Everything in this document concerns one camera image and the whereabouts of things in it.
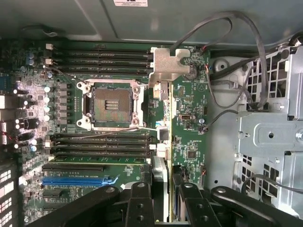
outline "metal bracket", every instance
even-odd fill
[[[182,65],[180,62],[182,58],[190,57],[190,51],[187,49],[177,49],[176,56],[171,56],[167,48],[153,47],[151,53],[153,72],[149,75],[148,87],[154,87],[157,81],[174,81],[190,71],[189,65]]]

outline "small chip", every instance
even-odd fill
[[[187,158],[196,158],[197,153],[195,151],[188,151],[187,152]]]
[[[60,112],[60,117],[67,117],[67,112]]]
[[[67,106],[66,105],[61,105],[61,106],[59,106],[59,109],[60,110],[67,110]]]

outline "chip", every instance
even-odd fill
[[[188,151],[187,152],[187,158],[196,158],[197,153],[195,151]]]
[[[132,90],[96,88],[92,99],[92,119],[96,122],[131,122]]]

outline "green circuit board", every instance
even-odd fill
[[[5,66],[7,70],[0,75],[0,79],[5,81],[5,86],[1,90],[4,94],[11,94],[12,89],[17,87],[27,91],[27,95],[19,95],[23,101],[25,99],[34,100],[34,104],[26,107],[23,111],[16,113],[17,119],[29,118],[37,119],[39,126],[32,129],[34,139],[39,140],[37,150],[32,151],[32,146],[20,147],[16,150],[16,157],[19,161],[20,192],[23,196],[21,216],[22,224],[28,224],[49,212],[61,207],[63,204],[71,202],[80,196],[96,189],[94,186],[43,186],[45,176],[59,177],[90,177],[118,178],[115,186],[123,187],[128,182],[148,181],[146,174],[150,171],[149,162],[145,156],[130,157],[96,157],[94,153],[85,154],[81,150],[102,149],[104,145],[91,146],[89,144],[72,144],[71,138],[78,136],[91,136],[106,133],[104,131],[88,131],[77,125],[77,121],[83,115],[83,94],[77,88],[78,80],[106,79],[113,82],[95,83],[95,86],[102,89],[130,89],[129,84],[115,83],[115,80],[135,80],[141,84],[148,84],[151,47],[168,48],[168,45],[154,44],[117,44],[117,43],[96,43],[96,42],[17,42],[3,41],[5,46],[4,57],[9,59]],[[57,72],[45,72],[43,65],[49,50],[45,50],[46,44],[54,46],[52,56],[55,67],[71,76],[76,75],[78,80],[62,75]],[[184,64],[193,64],[198,69],[198,76],[195,80],[188,80],[179,77],[169,87],[173,100],[160,101],[154,97],[153,89],[144,90],[144,102],[142,104],[144,126],[154,129],[159,122],[170,121],[171,135],[167,141],[169,148],[173,152],[173,165],[181,165],[186,170],[185,180],[189,182],[200,182],[201,164],[204,164],[206,153],[205,136],[199,131],[201,124],[199,119],[204,119],[207,123],[207,99],[208,88],[205,77],[204,66],[208,64],[209,54],[200,56],[193,46],[183,46],[191,51],[191,57],[184,59]],[[96,59],[95,52],[100,52],[101,56]],[[51,92],[45,92],[45,88],[50,87]],[[49,107],[45,120],[45,107]],[[194,119],[182,120],[181,116],[194,116]],[[98,127],[126,127],[129,123],[120,122],[97,122]],[[61,137],[56,140],[57,145],[65,143],[65,147],[59,148],[54,155],[53,148],[46,146],[49,140],[54,140],[56,135]],[[130,132],[121,132],[119,136],[129,136]],[[151,138],[146,143],[157,144],[157,132],[153,130],[132,131],[130,142]],[[99,165],[104,166],[103,172],[91,171],[43,171],[45,164],[73,164],[73,165]],[[61,192],[59,197],[47,198],[44,192]]]

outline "gray metal panel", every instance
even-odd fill
[[[214,12],[241,10],[255,21],[266,45],[303,29],[303,2],[242,0],[149,0],[148,7],[116,7],[113,0],[2,0],[0,35],[17,37],[31,24],[61,28],[76,40],[172,42]],[[207,25],[190,42],[207,43],[228,29],[225,21]],[[248,27],[236,20],[227,45],[255,46]]]

